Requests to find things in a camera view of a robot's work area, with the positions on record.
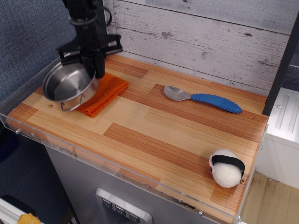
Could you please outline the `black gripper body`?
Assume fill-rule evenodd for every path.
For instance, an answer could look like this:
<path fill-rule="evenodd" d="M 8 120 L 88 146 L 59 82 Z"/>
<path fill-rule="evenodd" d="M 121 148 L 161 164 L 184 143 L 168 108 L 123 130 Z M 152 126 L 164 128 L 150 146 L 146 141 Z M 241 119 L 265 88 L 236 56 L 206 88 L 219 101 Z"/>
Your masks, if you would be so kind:
<path fill-rule="evenodd" d="M 70 20 L 75 27 L 76 37 L 56 49 L 62 65 L 82 63 L 85 58 L 98 55 L 106 57 L 122 51 L 121 36 L 107 33 L 110 23 L 110 20 Z"/>

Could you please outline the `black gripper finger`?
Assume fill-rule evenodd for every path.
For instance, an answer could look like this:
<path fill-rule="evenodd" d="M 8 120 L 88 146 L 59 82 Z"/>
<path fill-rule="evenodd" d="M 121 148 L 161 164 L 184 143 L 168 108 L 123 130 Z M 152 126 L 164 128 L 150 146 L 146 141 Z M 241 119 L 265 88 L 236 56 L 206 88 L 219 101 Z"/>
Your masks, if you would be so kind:
<path fill-rule="evenodd" d="M 90 57 L 82 57 L 82 63 L 90 79 L 93 79 L 95 75 L 93 59 Z"/>
<path fill-rule="evenodd" d="M 96 78 L 103 78 L 105 75 L 105 58 L 104 53 L 93 53 L 93 65 L 95 68 Z"/>

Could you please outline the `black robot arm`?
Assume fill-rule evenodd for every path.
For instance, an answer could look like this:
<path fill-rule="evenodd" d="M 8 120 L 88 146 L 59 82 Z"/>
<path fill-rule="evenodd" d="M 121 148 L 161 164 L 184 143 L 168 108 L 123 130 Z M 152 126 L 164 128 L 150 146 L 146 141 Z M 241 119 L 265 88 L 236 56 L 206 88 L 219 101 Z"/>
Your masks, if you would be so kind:
<path fill-rule="evenodd" d="M 62 65 L 83 64 L 89 76 L 105 75 L 107 55 L 122 51 L 121 36 L 108 34 L 112 14 L 101 0 L 64 0 L 70 24 L 75 27 L 75 38 L 56 49 Z"/>

